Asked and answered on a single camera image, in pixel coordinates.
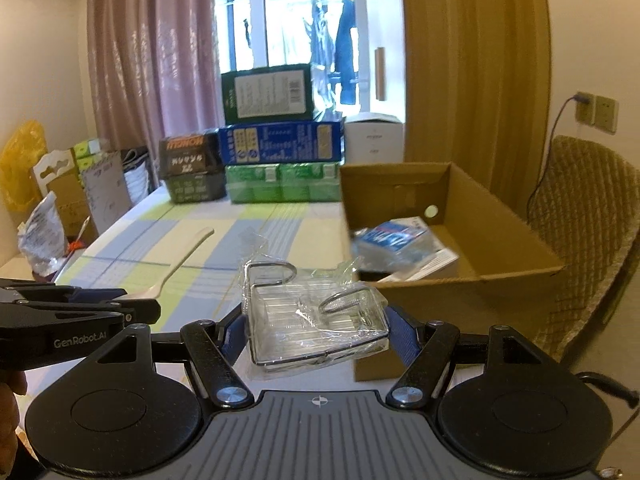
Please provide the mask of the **person's left hand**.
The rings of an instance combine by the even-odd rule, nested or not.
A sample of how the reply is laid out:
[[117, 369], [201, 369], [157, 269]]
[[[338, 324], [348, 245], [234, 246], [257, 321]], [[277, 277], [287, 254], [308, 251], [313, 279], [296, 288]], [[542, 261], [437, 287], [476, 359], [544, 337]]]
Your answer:
[[15, 429], [20, 420], [16, 397], [24, 396], [27, 380], [24, 372], [1, 372], [1, 451], [9, 451], [15, 443]]

